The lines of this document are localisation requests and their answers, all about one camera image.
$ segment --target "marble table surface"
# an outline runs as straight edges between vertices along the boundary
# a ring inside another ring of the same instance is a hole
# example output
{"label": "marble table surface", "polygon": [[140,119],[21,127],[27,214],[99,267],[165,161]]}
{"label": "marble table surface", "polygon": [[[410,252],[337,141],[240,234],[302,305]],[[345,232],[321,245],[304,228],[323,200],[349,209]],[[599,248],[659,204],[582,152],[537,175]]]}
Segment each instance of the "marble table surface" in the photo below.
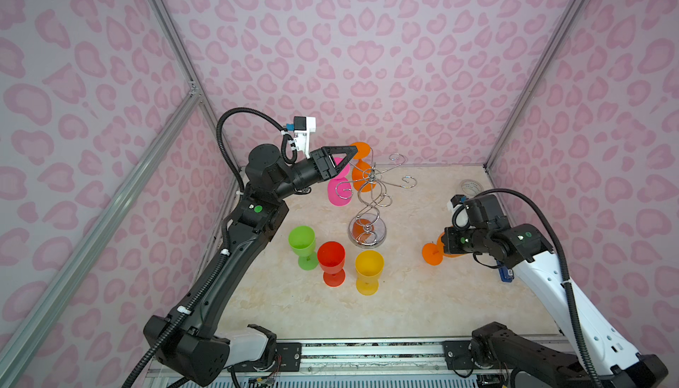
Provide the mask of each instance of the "marble table surface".
{"label": "marble table surface", "polygon": [[[327,183],[311,194],[286,199],[290,208],[273,241],[246,272],[219,322],[219,331],[258,324],[279,339],[470,336],[496,321],[518,334],[556,334],[551,316],[520,281],[500,281],[497,270],[482,267],[471,256],[445,258],[438,266],[422,259],[425,243],[450,225],[446,203],[463,179],[490,188],[480,166],[399,167],[384,175],[400,182],[418,180],[413,189],[389,186],[393,205],[383,208],[387,227],[378,251],[384,257],[379,290],[361,295],[355,287],[354,261],[362,249],[348,238],[347,225],[360,210],[356,198],[336,207],[327,198]],[[338,288],[323,282],[323,271],[303,271],[287,243],[299,225],[311,226],[317,247],[337,241],[346,249],[346,280]]]}

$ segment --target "blue object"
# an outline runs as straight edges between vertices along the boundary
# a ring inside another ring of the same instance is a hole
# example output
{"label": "blue object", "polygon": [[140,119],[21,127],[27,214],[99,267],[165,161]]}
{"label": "blue object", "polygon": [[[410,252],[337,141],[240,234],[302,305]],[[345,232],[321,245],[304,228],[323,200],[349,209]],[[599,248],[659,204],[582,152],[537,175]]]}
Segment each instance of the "blue object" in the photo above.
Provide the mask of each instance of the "blue object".
{"label": "blue object", "polygon": [[511,283],[514,280],[514,272],[510,268],[502,266],[498,270],[500,271],[500,279],[503,282]]}

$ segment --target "white cable tie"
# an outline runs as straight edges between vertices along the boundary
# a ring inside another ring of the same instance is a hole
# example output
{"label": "white cable tie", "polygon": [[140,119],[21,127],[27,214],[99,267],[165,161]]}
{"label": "white cable tie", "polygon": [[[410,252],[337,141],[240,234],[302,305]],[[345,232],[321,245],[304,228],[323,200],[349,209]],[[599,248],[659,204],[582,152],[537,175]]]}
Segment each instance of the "white cable tie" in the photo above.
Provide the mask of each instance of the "white cable tie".
{"label": "white cable tie", "polygon": [[177,307],[176,310],[178,312],[180,312],[181,314],[185,314],[185,315],[188,315],[188,316],[191,316],[191,313],[193,312],[193,311],[189,310],[188,308],[186,308],[182,305]]}

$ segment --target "yellow goblet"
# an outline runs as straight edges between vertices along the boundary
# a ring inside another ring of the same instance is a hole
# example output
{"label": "yellow goblet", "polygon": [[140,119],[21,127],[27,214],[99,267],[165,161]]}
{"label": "yellow goblet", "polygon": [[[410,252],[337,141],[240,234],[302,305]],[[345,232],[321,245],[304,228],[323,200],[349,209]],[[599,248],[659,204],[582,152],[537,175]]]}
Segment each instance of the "yellow goblet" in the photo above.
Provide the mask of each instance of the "yellow goblet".
{"label": "yellow goblet", "polygon": [[384,258],[374,250],[364,251],[356,257],[356,289],[363,295],[372,295],[378,291],[379,276],[384,270]]}

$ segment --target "pink leopard print wall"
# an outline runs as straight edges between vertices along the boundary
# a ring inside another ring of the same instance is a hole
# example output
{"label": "pink leopard print wall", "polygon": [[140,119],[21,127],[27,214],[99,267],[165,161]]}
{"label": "pink leopard print wall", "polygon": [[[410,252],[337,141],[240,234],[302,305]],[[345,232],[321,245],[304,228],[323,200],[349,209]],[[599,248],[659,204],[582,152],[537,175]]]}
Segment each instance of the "pink leopard print wall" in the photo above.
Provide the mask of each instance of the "pink leopard print wall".
{"label": "pink leopard print wall", "polygon": [[[315,116],[314,147],[411,163],[485,162],[567,2],[166,0],[217,113]],[[277,134],[242,115],[225,133],[242,164]]]}
{"label": "pink leopard print wall", "polygon": [[119,387],[148,349],[148,318],[189,290],[231,180],[195,111],[18,387]]}
{"label": "pink leopard print wall", "polygon": [[146,0],[0,0],[0,349],[186,92]]}
{"label": "pink leopard print wall", "polygon": [[[678,0],[591,0],[493,169],[563,240],[573,279],[679,373]],[[536,222],[509,199],[518,222]]]}

